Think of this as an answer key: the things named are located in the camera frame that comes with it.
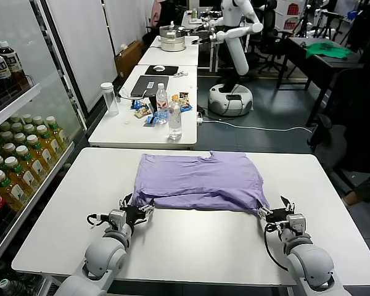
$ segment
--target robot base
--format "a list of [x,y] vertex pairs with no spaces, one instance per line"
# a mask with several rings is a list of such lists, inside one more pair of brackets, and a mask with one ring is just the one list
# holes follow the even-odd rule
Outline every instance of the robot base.
[[208,109],[218,115],[240,116],[253,110],[253,96],[245,86],[236,84],[234,92],[220,92],[223,84],[210,88]]

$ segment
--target purple t-shirt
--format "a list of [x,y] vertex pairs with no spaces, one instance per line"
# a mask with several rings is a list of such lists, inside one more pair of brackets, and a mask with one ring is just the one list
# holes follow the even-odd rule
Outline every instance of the purple t-shirt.
[[233,210],[256,213],[268,207],[263,178],[243,152],[211,152],[211,157],[143,154],[133,205],[160,208]]

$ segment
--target mouse pad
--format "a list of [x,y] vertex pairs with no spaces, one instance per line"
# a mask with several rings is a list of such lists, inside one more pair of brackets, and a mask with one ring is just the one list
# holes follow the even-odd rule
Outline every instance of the mouse pad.
[[166,69],[162,72],[155,71],[154,70],[155,66],[156,65],[149,66],[149,68],[146,71],[146,75],[166,75],[166,76],[169,75],[169,76],[172,76],[172,75],[174,75],[178,72],[178,67],[177,66],[165,66]]

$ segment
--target white table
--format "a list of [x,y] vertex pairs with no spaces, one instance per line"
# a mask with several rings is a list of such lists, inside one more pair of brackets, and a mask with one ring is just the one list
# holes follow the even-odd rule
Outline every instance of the white table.
[[[201,155],[208,152],[85,148],[66,174],[23,243],[13,269],[69,276],[84,251],[105,227],[90,227],[86,216],[107,213],[133,191],[143,153]],[[313,242],[332,257],[345,286],[370,285],[370,251],[317,159],[304,154],[247,153],[265,180],[271,207],[279,196],[296,203]],[[264,222],[245,213],[156,209],[136,227],[128,261],[117,279],[291,286],[263,243]],[[277,234],[268,243],[285,263]]]
[[[150,47],[139,61],[139,65],[166,65],[166,66],[197,66],[199,63],[199,45],[191,44],[197,36],[185,36],[186,48],[183,51],[163,51],[160,48]],[[155,39],[156,46],[160,41]]]
[[[138,65],[126,80],[121,94],[130,95],[140,75],[144,75],[149,66]],[[89,138],[92,146],[111,148],[146,148],[146,149],[187,149],[197,142],[197,67],[180,66],[179,72],[188,72],[188,76],[174,78],[170,76],[167,85],[169,98],[179,92],[189,93],[192,110],[182,113],[183,136],[180,140],[168,138],[168,123],[145,127],[146,117],[138,119],[130,109],[131,100],[122,99],[119,103],[119,115],[110,117],[105,114]]]

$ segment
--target cardboard box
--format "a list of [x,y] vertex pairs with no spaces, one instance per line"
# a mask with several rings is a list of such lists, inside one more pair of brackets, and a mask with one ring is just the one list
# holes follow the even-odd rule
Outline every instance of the cardboard box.
[[115,57],[115,66],[118,72],[120,83],[125,83],[133,68],[138,64],[142,57],[142,41],[135,41],[124,51]]

